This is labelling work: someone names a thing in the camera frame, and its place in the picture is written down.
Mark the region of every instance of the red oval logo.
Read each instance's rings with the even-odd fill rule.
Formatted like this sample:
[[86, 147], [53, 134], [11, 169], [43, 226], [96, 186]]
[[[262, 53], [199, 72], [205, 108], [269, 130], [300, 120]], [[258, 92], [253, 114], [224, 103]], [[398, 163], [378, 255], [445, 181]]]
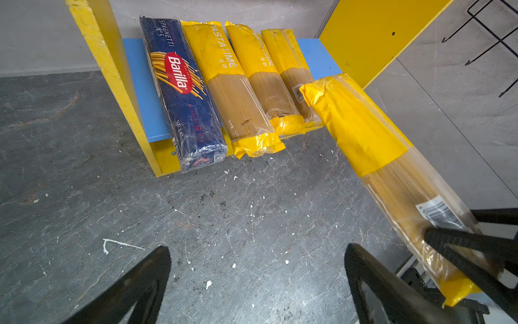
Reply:
[[165, 55], [164, 65], [169, 82], [175, 86], [176, 91], [181, 94], [191, 93], [193, 81], [182, 57], [174, 52], [169, 52]]

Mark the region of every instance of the barcode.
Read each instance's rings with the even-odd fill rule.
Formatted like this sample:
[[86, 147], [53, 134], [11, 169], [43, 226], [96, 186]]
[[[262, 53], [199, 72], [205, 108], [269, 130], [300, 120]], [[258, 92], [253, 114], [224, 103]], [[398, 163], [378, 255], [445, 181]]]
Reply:
[[425, 203], [416, 205], [416, 208], [419, 213], [435, 227], [466, 230], [466, 227], [455, 216], [448, 205], [446, 205], [446, 202], [440, 195]]
[[292, 88], [293, 90], [293, 93], [295, 94], [295, 98], [297, 99], [297, 101], [301, 104], [304, 102], [304, 96], [302, 95], [302, 93], [300, 92], [300, 87], [302, 87], [302, 83], [301, 84], [297, 84], [296, 86], [294, 86]]

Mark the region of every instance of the spaghetti illustration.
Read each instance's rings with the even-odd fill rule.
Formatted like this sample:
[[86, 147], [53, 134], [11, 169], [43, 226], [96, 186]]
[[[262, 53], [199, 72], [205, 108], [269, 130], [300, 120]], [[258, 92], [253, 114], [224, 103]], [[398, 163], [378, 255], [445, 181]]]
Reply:
[[[171, 80], [169, 80], [167, 70], [166, 70], [166, 65], [165, 65], [165, 59], [166, 59], [167, 54], [168, 53], [166, 53], [166, 52], [152, 52], [149, 54], [149, 56], [151, 57], [151, 63], [153, 64], [153, 68], [155, 70], [156, 78], [158, 80], [170, 85], [176, 91], [183, 93], [183, 91], [180, 90], [180, 88], [178, 88], [177, 86], [172, 84], [170, 82]], [[189, 62], [187, 62], [183, 58], [180, 58], [180, 60], [187, 66], [187, 70], [188, 70], [187, 72], [189, 73], [189, 78], [191, 79], [192, 84], [196, 87], [196, 89], [194, 87], [191, 89], [191, 93], [193, 95], [195, 95], [196, 97], [200, 98], [201, 100], [203, 100], [203, 98], [199, 95], [199, 92], [201, 91], [205, 96], [207, 94], [204, 91], [205, 86], [203, 84], [203, 80], [196, 75], [196, 72], [198, 72], [198, 70], [193, 69], [192, 66], [189, 64]]]

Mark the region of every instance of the spaghetti package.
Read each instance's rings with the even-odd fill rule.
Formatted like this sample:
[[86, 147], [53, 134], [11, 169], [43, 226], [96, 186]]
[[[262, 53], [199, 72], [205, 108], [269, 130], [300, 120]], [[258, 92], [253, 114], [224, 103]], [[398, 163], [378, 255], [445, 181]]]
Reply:
[[299, 113], [304, 117], [308, 131], [322, 127], [322, 120], [304, 101], [300, 86], [313, 82], [313, 76], [291, 29], [268, 29], [261, 31], [264, 43], [273, 59], [282, 80], [290, 91]]
[[[481, 234], [470, 210], [444, 179], [347, 74], [301, 87], [399, 237], [453, 307], [478, 287], [424, 241], [427, 228]], [[482, 253], [455, 249], [495, 276]]]
[[182, 172], [223, 161], [228, 147], [180, 21], [140, 17], [140, 26]]
[[279, 137], [304, 134], [304, 118], [277, 72], [263, 38], [245, 25], [225, 23], [237, 58]]
[[285, 148], [268, 121], [219, 22], [182, 22], [225, 131], [240, 159]]

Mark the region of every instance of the yellow shelf frame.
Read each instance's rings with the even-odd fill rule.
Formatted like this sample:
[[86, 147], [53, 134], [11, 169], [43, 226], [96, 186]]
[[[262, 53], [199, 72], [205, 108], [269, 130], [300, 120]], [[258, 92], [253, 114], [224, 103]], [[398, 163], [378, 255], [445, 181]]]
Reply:
[[[341, 0], [320, 40], [341, 70], [369, 85], [453, 0]], [[157, 177], [180, 171], [171, 139], [149, 143], [109, 0], [65, 0]], [[231, 141], [228, 155], [233, 155]]]
[[340, 0], [319, 39], [364, 89], [452, 2]]

